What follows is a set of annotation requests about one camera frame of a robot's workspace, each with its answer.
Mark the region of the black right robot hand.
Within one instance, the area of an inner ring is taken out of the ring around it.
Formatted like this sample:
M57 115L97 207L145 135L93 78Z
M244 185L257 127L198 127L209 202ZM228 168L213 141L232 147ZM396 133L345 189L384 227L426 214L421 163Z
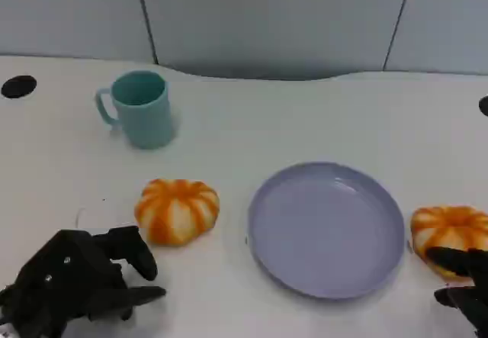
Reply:
M435 265L457 276L471 277L473 286L441 288L434 292L435 300L458 309L473 325L477 337L487 337L487 251L434 246L425 254Z

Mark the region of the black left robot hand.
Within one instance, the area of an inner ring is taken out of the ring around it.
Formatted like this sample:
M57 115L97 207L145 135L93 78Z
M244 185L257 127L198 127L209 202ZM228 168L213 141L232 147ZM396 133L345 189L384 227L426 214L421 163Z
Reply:
M61 337L72 320L129 320L135 307L165 297L159 286L128 286L122 260L148 282L158 275L136 226L102 234L59 230L2 289L1 323L19 337Z

